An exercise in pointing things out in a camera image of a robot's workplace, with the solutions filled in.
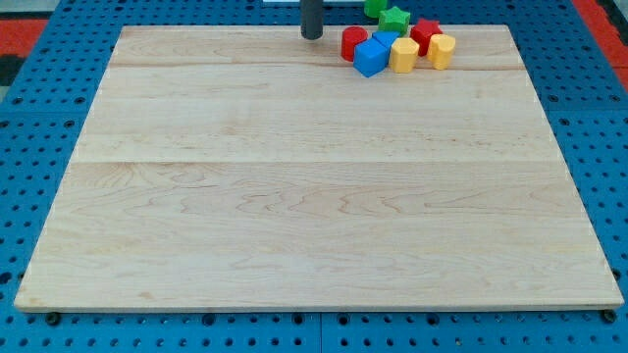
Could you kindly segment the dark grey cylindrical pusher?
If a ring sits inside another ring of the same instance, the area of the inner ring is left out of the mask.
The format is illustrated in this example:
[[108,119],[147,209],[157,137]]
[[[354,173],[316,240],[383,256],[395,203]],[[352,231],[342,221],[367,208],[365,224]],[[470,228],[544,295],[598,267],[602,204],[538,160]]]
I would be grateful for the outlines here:
[[300,33],[308,40],[319,39],[323,35],[324,1],[300,0]]

